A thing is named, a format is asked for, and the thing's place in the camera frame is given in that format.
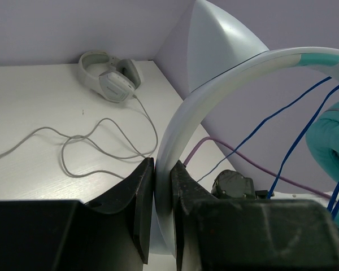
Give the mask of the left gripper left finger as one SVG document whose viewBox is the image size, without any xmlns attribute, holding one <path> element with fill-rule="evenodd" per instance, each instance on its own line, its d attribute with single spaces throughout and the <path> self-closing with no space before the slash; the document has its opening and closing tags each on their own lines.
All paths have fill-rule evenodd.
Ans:
<svg viewBox="0 0 339 271">
<path fill-rule="evenodd" d="M 95 199 L 0 201 L 0 270 L 142 270 L 154 161 Z"/>
</svg>

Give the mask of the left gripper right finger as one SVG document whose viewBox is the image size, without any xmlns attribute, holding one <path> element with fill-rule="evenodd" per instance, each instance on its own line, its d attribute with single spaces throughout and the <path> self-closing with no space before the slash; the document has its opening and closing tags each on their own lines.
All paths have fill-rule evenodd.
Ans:
<svg viewBox="0 0 339 271">
<path fill-rule="evenodd" d="M 218 199 L 171 170 L 178 270 L 339 270 L 339 229 L 312 200 Z"/>
</svg>

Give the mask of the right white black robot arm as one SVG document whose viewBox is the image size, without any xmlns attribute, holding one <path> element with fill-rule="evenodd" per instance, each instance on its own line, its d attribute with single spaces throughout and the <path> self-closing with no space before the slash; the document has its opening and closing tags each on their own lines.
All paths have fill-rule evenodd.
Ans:
<svg viewBox="0 0 339 271">
<path fill-rule="evenodd" d="M 266 199 L 268 191 L 256 191 L 251 178 L 244 177 L 236 171 L 224 170 L 215 178 L 211 193 L 218 199 L 261 200 Z M 327 206 L 331 196 L 329 194 L 290 194 L 274 191 L 271 199 L 309 199 Z"/>
</svg>

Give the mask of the white grey headphones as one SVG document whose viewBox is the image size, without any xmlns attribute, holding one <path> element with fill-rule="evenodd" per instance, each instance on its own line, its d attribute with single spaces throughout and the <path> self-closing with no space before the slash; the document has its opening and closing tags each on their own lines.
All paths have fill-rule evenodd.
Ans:
<svg viewBox="0 0 339 271">
<path fill-rule="evenodd" d="M 89 67 L 104 64 L 107 69 L 94 75 Z M 119 59 L 105 51 L 88 51 L 80 56 L 77 68 L 79 81 L 112 103 L 123 103 L 134 97 L 144 83 L 140 67 L 132 59 Z"/>
</svg>

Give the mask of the teal cat ear headphones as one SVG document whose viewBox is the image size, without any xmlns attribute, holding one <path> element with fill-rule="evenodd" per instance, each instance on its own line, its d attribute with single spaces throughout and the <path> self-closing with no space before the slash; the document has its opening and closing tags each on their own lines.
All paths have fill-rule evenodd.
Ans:
<svg viewBox="0 0 339 271">
<path fill-rule="evenodd" d="M 308 67 L 339 82 L 339 49 L 269 50 L 235 17 L 208 1 L 196 1 L 188 36 L 190 94 L 164 132 L 155 163 L 155 210 L 150 252 L 175 254 L 170 172 L 206 115 L 228 94 L 283 68 Z"/>
</svg>

